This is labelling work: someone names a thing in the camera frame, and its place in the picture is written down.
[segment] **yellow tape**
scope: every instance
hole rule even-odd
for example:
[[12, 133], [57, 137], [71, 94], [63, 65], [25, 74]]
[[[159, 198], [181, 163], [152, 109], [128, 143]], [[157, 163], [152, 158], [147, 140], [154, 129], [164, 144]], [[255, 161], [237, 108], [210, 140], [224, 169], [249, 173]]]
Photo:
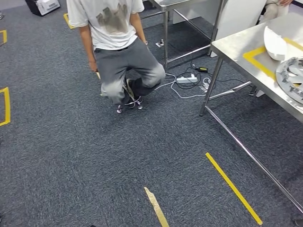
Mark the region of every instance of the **yellow tape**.
[[8, 88], [6, 87], [2, 90], [0, 90], [0, 93], [2, 93], [2, 92], [5, 95], [5, 120], [4, 122], [1, 122], [0, 126], [5, 125], [5, 124], [8, 124], [11, 122], [11, 103], [10, 103]]
[[70, 29], [74, 29], [74, 28], [75, 28], [74, 26], [72, 26], [72, 25], [70, 25], [70, 24], [68, 22], [69, 19], [68, 19], [68, 14], [67, 14], [67, 13], [63, 14], [63, 18], [66, 20], [66, 24], [67, 24]]
[[8, 42], [8, 33], [6, 30], [0, 31], [0, 33], [2, 33], [2, 36], [3, 36], [3, 42], [1, 45], [3, 45], [3, 44]]
[[209, 153], [206, 153], [206, 157], [208, 157], [209, 161], [212, 162], [258, 224], [263, 224], [263, 222]]
[[[299, 50], [303, 51], [303, 46], [301, 46], [298, 43], [296, 43], [295, 41], [290, 40], [289, 38], [284, 38], [284, 40], [288, 44], [292, 45], [294, 47], [296, 47], [296, 48], [298, 48]], [[261, 47], [258, 47], [258, 48], [252, 50], [252, 51], [244, 53], [243, 54], [243, 58], [245, 58], [246, 60], [252, 63], [255, 67], [256, 67], [256, 68], [265, 73], [266, 75], [267, 75], [267, 76], [269, 76], [269, 77], [271, 77], [271, 78], [272, 78], [274, 80], [276, 80], [276, 75], [275, 75], [274, 72], [271, 71], [270, 69], [264, 66], [261, 62], [255, 59], [255, 56], [261, 54], [261, 53], [264, 53], [264, 52], [266, 52], [266, 48], [265, 48], [265, 46], [261, 46]]]
[[157, 215], [157, 217], [159, 220], [162, 227], [169, 227], [169, 223], [167, 223], [164, 214], [162, 212], [160, 206], [158, 204], [157, 200], [156, 199], [155, 195], [153, 193], [151, 193], [147, 187], [144, 187], [144, 190], [145, 190], [146, 194], [147, 194], [150, 203], [153, 206], [153, 209], [155, 210], [156, 214]]

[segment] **white power strip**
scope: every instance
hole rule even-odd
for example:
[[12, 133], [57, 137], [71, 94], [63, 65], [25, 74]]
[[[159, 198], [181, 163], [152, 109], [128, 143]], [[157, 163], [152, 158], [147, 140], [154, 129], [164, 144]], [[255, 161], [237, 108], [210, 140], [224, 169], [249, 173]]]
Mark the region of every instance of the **white power strip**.
[[198, 82], [198, 78], [195, 77], [193, 73], [190, 77], [180, 77], [176, 79], [178, 84], [185, 84], [185, 83], [196, 83]]

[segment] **knee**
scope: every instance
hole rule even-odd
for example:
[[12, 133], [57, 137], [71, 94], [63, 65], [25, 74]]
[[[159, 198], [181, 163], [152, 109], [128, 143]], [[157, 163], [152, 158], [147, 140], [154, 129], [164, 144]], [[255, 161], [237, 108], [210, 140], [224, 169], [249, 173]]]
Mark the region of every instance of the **knee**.
[[104, 96], [108, 97], [113, 103], [119, 103], [124, 97], [122, 85], [119, 81], [102, 83], [101, 92]]
[[160, 84], [165, 79], [165, 70], [162, 65], [158, 63], [155, 68], [149, 73], [148, 77], [143, 80], [145, 87], [152, 88], [156, 85]]
[[277, 17], [278, 6], [277, 4], [269, 4], [266, 7], [266, 11], [264, 16], [267, 20], [272, 20]]

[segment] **gray sweatpants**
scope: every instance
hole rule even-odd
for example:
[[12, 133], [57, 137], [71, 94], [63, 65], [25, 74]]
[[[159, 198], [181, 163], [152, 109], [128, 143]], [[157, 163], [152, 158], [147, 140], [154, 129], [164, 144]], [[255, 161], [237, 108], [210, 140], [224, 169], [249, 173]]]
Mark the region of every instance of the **gray sweatpants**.
[[102, 94], [114, 104], [126, 104], [130, 100], [122, 88], [126, 69], [134, 69], [141, 74], [141, 78], [131, 84], [134, 96], [147, 95], [165, 78], [163, 66], [139, 38], [122, 50], [97, 49], [94, 55], [101, 78]]

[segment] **metal table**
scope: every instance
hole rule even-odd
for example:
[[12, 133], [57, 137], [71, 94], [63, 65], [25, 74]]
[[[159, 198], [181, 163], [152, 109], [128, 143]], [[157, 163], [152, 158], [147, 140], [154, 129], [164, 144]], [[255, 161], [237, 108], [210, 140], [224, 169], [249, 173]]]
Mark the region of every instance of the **metal table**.
[[[286, 59], [303, 56], [303, 47], [301, 46], [303, 45], [303, 17], [298, 14], [290, 13], [287, 16], [277, 18], [264, 24], [260, 24], [214, 41], [212, 43], [211, 49], [218, 54], [218, 59], [209, 88], [200, 109], [199, 115], [203, 115], [205, 110], [209, 112], [303, 214], [303, 207], [301, 204], [297, 202], [273, 174], [255, 158], [252, 152], [208, 106], [209, 100], [232, 94], [249, 85], [252, 82], [280, 105], [282, 108], [297, 118], [300, 122], [303, 122], [303, 105], [289, 97], [275, 82], [274, 72], [280, 62], [272, 60], [264, 47], [264, 29], [266, 25], [281, 35], [287, 42], [288, 53]], [[246, 76], [251, 82], [244, 83], [221, 94], [211, 96], [223, 60], [229, 63], [242, 75]]]
[[164, 56], [165, 56], [164, 59], [165, 59], [165, 68], [166, 69], [168, 63], [170, 63], [170, 62], [172, 62], [172, 61], [175, 61], [175, 60], [178, 60], [178, 59], [180, 59], [180, 58], [183, 58], [183, 57], [185, 57], [185, 56], [188, 56], [188, 55], [190, 55], [192, 53], [204, 50], [204, 49], [206, 49], [206, 48], [209, 48], [209, 47], [211, 46], [210, 44], [209, 44], [209, 45], [206, 45], [206, 46], [198, 48], [196, 50], [193, 50], [193, 51], [191, 51], [191, 52], [183, 54], [183, 55], [181, 55], [181, 56], [178, 56], [178, 57], [169, 59], [169, 53], [168, 53], [168, 36], [169, 36], [168, 25], [169, 25], [169, 11], [173, 10], [173, 11], [176, 12], [177, 14], [180, 15], [181, 17], [182, 17], [185, 21], [188, 22], [190, 25], [191, 25], [194, 29], [196, 29], [196, 30], [199, 31], [199, 33], [209, 38], [210, 40], [210, 43], [212, 43], [217, 36], [218, 22], [220, 21], [220, 17], [221, 17], [221, 15], [222, 13], [222, 10], [224, 8], [224, 4], [227, 0], [220, 0], [220, 5], [219, 5], [219, 8], [218, 10], [217, 17], [216, 17], [216, 20], [215, 22], [214, 30], [213, 30], [213, 32], [212, 34], [212, 37], [209, 37], [205, 32], [202, 31], [201, 29], [199, 29], [196, 25], [192, 23], [191, 21], [190, 21], [189, 19], [187, 19], [184, 15], [182, 15], [181, 13], [180, 13], [179, 11], [177, 10], [177, 9], [179, 9], [179, 8], [189, 6], [189, 5], [191, 5], [191, 4], [193, 4], [193, 3], [199, 3], [199, 2], [203, 2], [203, 1], [206, 1], [206, 0], [149, 0], [149, 1], [153, 3], [154, 6], [157, 7], [160, 11], [157, 12], [157, 13], [154, 13], [154, 14], [147, 15], [146, 17], [142, 17], [141, 19], [148, 18], [148, 17], [153, 17], [153, 16], [156, 16], [156, 15], [159, 15], [159, 14], [163, 14], [164, 15], [163, 16], [163, 20], [164, 20], [163, 21], [163, 25], [164, 25]]

